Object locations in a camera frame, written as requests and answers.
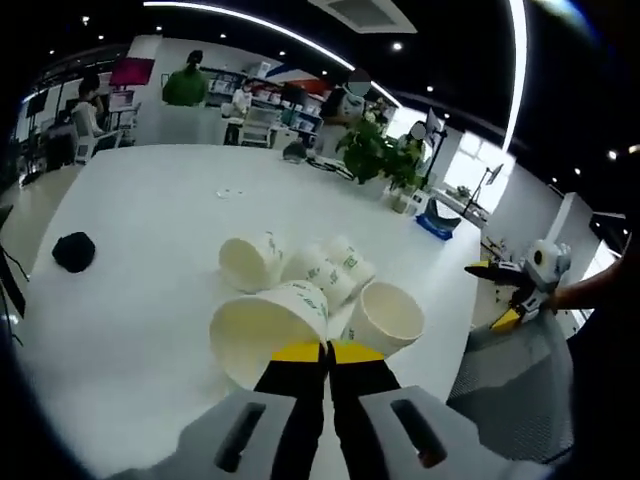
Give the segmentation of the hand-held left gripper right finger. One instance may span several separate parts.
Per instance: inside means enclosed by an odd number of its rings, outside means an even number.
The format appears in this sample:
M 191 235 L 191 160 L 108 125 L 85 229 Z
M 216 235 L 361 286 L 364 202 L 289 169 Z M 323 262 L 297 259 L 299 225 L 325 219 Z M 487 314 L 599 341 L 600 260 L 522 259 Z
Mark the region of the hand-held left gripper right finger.
M 502 479 L 505 459 L 474 423 L 423 389 L 402 388 L 384 356 L 328 344 L 334 426 L 352 479 Z

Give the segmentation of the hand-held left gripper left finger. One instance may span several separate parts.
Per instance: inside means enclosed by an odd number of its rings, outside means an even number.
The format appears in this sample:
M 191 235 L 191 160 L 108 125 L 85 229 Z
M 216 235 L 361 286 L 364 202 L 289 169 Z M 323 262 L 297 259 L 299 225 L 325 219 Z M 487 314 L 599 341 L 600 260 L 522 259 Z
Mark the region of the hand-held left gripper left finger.
M 251 390 L 233 393 L 186 427 L 174 479 L 307 479 L 324 425 L 328 374 L 320 343 L 271 356 Z

